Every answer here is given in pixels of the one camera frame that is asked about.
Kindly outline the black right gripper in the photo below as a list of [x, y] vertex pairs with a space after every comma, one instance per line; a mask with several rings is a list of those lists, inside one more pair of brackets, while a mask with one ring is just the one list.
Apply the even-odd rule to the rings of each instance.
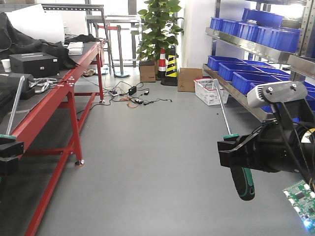
[[259, 170], [306, 173], [308, 124], [292, 122], [289, 130], [277, 121], [265, 122], [252, 133], [218, 141], [220, 165], [234, 172]]

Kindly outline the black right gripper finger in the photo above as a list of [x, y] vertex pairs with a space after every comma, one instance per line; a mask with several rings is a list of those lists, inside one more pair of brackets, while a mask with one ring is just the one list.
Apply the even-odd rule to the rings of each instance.
[[1, 144], [0, 156], [1, 158], [16, 157], [24, 153], [24, 142], [11, 142]]

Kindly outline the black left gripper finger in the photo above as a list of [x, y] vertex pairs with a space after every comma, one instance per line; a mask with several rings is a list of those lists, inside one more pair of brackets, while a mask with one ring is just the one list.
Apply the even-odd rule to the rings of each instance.
[[0, 158], [0, 175], [8, 176], [18, 171], [19, 168], [19, 158], [18, 157], [8, 157]]

